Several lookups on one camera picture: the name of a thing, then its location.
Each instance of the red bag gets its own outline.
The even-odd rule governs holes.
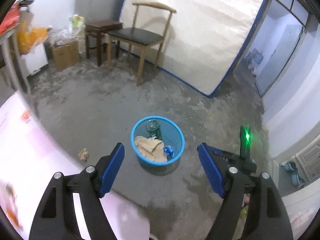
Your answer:
[[[0,34],[14,27],[20,20],[19,4],[14,3],[0,25]]]

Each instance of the chair backrest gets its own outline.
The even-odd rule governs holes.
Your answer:
[[[169,17],[168,17],[168,20],[165,24],[165,27],[164,27],[164,31],[163,31],[163,38],[165,38],[165,36],[167,35],[167,31],[168,31],[168,28],[169,28],[169,24],[170,24],[170,21],[171,21],[171,17],[172,17],[172,14],[173,13],[177,13],[177,11],[163,3],[159,3],[159,2],[133,2],[132,3],[133,5],[136,5],[137,8],[136,8],[136,11],[134,13],[134,18],[133,18],[133,23],[132,23],[132,28],[135,28],[136,26],[136,22],[137,22],[137,16],[138,16],[138,11],[139,11],[139,6],[149,6],[149,7],[152,7],[152,8],[157,8],[157,9],[162,9],[162,10],[167,10],[170,12],[169,14]]]

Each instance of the door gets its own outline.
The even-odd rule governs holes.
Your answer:
[[[287,25],[285,27],[275,52],[256,78],[256,86],[261,97],[276,81],[287,64],[302,35],[302,31],[303,27],[301,25]]]

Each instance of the stool leg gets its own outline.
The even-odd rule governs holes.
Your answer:
[[[120,50],[120,41],[118,41],[117,48],[116,48],[116,58],[119,58],[119,50]]]
[[[108,72],[111,71],[111,49],[112,49],[112,37],[109,35],[109,40],[108,40]]]
[[[89,52],[89,35],[85,35],[85,50],[87,52],[87,58],[90,58],[90,52]]]
[[[101,32],[97,33],[97,65],[101,66]]]
[[[140,85],[140,79],[142,76],[142,71],[143,71],[143,65],[144,65],[144,58],[146,56],[146,50],[147,47],[143,47],[141,51],[141,56],[140,56],[140,62],[139,62],[139,69],[138,69],[138,76],[137,76],[137,86]]]
[[[132,45],[131,45],[131,44],[129,44],[129,49],[128,49],[128,61],[130,61],[131,48],[132,48]]]
[[[163,46],[163,43],[161,43],[161,44],[160,44],[159,49],[158,49],[158,52],[157,52],[154,71],[156,71],[156,69],[157,69],[157,65],[158,65],[158,63],[159,63],[159,59],[160,59],[160,54],[161,54],[162,46]]]

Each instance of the cardboard box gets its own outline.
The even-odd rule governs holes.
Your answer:
[[[73,41],[60,47],[53,47],[52,54],[58,71],[73,66],[79,62],[78,42]]]

